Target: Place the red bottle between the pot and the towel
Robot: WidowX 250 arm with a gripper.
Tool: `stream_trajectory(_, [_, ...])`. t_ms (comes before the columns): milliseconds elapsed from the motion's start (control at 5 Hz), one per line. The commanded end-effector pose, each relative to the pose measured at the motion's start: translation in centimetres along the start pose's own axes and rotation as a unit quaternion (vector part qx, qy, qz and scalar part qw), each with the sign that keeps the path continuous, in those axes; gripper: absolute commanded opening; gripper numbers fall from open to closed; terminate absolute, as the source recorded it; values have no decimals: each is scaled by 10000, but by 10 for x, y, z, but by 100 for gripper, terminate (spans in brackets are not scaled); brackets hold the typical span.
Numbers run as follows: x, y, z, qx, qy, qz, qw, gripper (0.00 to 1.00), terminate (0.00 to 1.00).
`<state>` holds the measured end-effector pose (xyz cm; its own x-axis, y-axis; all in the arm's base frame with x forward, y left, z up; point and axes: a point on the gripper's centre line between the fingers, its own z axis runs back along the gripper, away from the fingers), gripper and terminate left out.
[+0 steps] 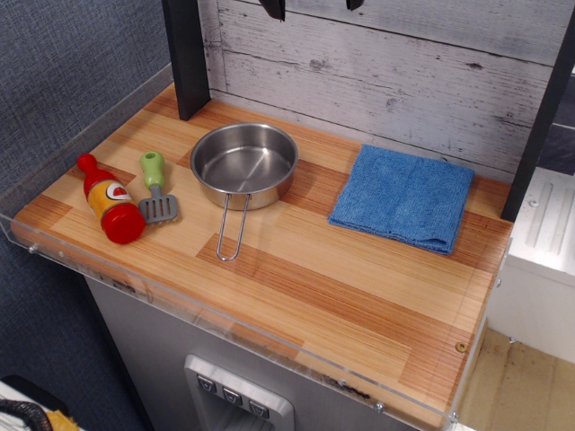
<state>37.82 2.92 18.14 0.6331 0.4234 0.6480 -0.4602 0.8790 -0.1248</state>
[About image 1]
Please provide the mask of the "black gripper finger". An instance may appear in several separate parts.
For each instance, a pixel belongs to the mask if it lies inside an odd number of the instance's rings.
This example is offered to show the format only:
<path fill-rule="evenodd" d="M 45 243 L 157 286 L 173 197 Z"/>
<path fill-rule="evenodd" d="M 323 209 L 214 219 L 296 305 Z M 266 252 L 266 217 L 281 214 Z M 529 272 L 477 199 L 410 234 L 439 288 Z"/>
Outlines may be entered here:
<path fill-rule="evenodd" d="M 272 19 L 285 21 L 286 1 L 285 0 L 260 0 L 261 6 Z"/>
<path fill-rule="evenodd" d="M 364 4 L 364 0 L 346 0 L 346 7 L 349 11 L 359 9 Z"/>

